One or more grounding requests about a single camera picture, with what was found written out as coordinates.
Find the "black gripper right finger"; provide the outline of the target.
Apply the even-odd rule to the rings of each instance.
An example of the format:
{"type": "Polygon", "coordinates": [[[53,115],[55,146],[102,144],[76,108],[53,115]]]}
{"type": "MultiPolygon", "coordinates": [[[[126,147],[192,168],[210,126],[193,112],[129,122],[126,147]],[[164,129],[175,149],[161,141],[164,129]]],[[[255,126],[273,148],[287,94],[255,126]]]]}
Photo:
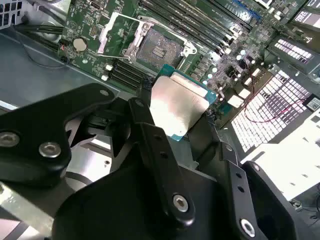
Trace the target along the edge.
{"type": "Polygon", "coordinates": [[[259,165],[238,162],[206,114],[189,130],[189,142],[196,169],[221,187],[234,233],[245,240],[298,239],[297,215],[291,204],[259,165]]]}

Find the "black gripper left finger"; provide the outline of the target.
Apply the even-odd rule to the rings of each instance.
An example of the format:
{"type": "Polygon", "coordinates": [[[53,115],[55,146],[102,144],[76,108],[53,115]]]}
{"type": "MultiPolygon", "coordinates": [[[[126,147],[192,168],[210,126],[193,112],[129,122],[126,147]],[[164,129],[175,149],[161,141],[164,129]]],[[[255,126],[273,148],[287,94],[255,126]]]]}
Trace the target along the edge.
{"type": "Polygon", "coordinates": [[[128,160],[142,161],[156,185],[169,193],[158,157],[173,153],[148,105],[137,97],[117,98],[98,83],[2,115],[0,178],[32,187],[54,186],[71,161],[71,149],[96,135],[111,137],[120,167],[128,160]]]}

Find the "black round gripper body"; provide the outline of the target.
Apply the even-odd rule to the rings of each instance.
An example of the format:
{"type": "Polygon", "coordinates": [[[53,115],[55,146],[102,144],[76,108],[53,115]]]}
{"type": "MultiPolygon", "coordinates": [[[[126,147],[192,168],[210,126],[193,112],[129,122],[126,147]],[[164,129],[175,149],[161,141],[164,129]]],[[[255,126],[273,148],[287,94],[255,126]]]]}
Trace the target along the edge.
{"type": "Polygon", "coordinates": [[[178,165],[161,154],[165,193],[141,160],[71,195],[57,211],[54,240],[238,240],[242,231],[235,196],[242,170],[214,160],[210,175],[178,165]]]}

